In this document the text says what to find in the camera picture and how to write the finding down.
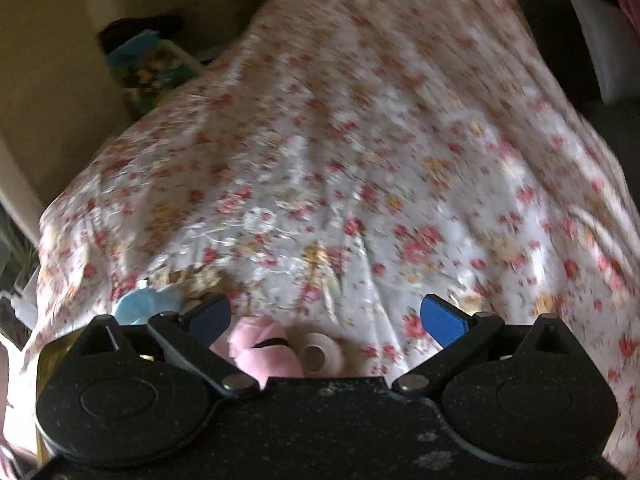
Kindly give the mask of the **pink soft cloth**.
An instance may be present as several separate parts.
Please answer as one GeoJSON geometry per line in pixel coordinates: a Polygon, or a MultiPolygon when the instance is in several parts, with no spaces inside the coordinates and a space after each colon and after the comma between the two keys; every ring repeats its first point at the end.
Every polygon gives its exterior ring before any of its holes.
{"type": "Polygon", "coordinates": [[[270,315],[240,318],[209,349],[254,378],[262,390],[270,378],[304,377],[285,327],[270,315]]]}

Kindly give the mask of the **beige crochet lace doily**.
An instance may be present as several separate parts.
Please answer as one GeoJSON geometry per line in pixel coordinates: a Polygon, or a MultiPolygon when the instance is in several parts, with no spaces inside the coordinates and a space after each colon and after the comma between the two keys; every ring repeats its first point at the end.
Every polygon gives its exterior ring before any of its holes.
{"type": "Polygon", "coordinates": [[[182,270],[171,270],[163,266],[149,275],[148,283],[155,289],[175,286],[186,300],[203,299],[207,295],[224,296],[241,288],[231,274],[213,263],[201,266],[191,264],[182,270]]]}

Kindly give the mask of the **beige tape roll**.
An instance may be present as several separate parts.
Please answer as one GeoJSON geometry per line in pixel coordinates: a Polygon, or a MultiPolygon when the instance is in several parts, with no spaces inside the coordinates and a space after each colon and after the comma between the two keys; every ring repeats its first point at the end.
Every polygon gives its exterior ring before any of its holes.
{"type": "Polygon", "coordinates": [[[337,378],[343,375],[345,358],[340,345],[322,333],[297,334],[291,339],[305,378],[337,378]]]}

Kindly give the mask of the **gold metal tin box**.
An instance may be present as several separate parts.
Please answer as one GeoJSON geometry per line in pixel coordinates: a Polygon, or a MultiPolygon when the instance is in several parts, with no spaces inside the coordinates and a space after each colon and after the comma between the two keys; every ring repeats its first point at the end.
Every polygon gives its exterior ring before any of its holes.
{"type": "MultiPolygon", "coordinates": [[[[83,328],[78,328],[78,330],[74,330],[63,337],[49,342],[41,350],[37,363],[36,400],[39,400],[40,394],[43,392],[44,387],[55,373],[58,368],[58,364],[60,364],[67,352],[70,351],[70,348],[72,348],[72,345],[80,337],[83,331],[83,328]]],[[[51,454],[48,451],[47,445],[44,443],[39,422],[36,422],[36,443],[38,464],[42,466],[50,460],[51,454]]]]}

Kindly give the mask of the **floral pink bedspread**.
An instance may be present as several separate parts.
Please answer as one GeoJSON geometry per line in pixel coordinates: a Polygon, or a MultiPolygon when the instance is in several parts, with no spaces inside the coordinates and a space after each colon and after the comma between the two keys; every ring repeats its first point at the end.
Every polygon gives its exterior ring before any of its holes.
{"type": "Polygon", "coordinates": [[[434,292],[559,315],[616,395],[605,456],[639,467],[638,210],[516,0],[268,0],[40,229],[26,361],[142,280],[193,276],[395,378],[436,352],[434,292]]]}

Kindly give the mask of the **colourful picture book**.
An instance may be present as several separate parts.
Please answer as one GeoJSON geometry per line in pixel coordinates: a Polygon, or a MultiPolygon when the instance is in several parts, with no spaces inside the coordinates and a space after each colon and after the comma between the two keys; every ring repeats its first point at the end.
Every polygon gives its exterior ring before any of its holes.
{"type": "Polygon", "coordinates": [[[106,57],[134,120],[152,112],[178,88],[204,73],[204,66],[157,32],[145,30],[106,57]]]}

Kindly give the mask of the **white pillow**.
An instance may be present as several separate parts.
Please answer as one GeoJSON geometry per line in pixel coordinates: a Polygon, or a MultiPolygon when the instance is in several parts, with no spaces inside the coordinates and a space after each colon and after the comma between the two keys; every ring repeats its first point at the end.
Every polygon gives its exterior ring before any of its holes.
{"type": "Polygon", "coordinates": [[[605,104],[639,97],[639,39],[625,14],[602,0],[570,0],[605,104]]]}

